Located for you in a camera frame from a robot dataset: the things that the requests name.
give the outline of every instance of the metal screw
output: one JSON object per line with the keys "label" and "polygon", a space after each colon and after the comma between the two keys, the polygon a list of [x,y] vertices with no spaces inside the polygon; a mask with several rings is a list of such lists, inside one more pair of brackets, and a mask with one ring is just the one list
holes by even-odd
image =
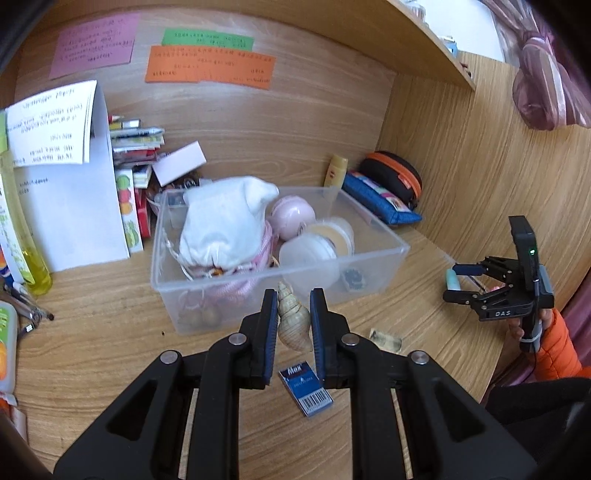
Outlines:
{"label": "metal screw", "polygon": [[166,350],[160,354],[160,361],[165,365],[173,364],[177,361],[178,353],[174,350]]}
{"label": "metal screw", "polygon": [[243,333],[233,333],[228,337],[228,342],[232,345],[244,345],[246,343],[246,335]]}
{"label": "metal screw", "polygon": [[345,345],[355,346],[359,343],[359,337],[354,333],[345,333],[340,338],[340,341],[343,342]]}
{"label": "metal screw", "polygon": [[429,361],[429,356],[422,350],[415,350],[410,354],[410,359],[417,365],[424,365]]}

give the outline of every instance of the round plastic lid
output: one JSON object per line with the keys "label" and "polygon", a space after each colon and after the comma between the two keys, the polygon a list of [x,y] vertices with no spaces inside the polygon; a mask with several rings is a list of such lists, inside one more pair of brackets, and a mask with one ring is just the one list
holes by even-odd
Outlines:
{"label": "round plastic lid", "polygon": [[283,244],[279,250],[279,265],[310,265],[336,257],[335,248],[329,240],[316,233],[304,232]]}
{"label": "round plastic lid", "polygon": [[315,233],[302,233],[284,243],[279,250],[281,267],[306,266],[302,271],[286,273],[285,279],[300,294],[309,295],[314,288],[328,290],[339,281],[340,267],[334,245]]}

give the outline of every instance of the green sticky note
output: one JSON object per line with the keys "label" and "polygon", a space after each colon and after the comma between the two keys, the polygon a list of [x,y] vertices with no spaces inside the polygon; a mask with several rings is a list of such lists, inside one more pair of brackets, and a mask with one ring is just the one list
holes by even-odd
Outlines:
{"label": "green sticky note", "polygon": [[188,28],[167,28],[162,45],[205,45],[208,47],[236,48],[252,51],[254,38],[214,32],[212,30],[191,30]]}

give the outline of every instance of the orange sticky note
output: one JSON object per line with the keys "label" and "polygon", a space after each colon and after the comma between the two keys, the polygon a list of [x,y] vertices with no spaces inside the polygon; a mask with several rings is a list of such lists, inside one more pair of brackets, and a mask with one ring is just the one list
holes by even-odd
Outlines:
{"label": "orange sticky note", "polygon": [[275,57],[234,48],[154,45],[146,82],[221,82],[268,90]]}

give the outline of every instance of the human hand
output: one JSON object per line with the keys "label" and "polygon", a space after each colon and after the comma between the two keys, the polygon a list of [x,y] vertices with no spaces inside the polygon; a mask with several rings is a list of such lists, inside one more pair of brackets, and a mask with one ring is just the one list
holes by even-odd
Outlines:
{"label": "human hand", "polygon": [[[541,309],[540,320],[542,320],[542,330],[550,328],[550,326],[552,325],[552,321],[554,320],[554,314],[552,313],[552,309]],[[509,325],[509,333],[518,342],[521,341],[525,333],[519,325],[520,323],[521,319],[507,320],[507,324]]]}

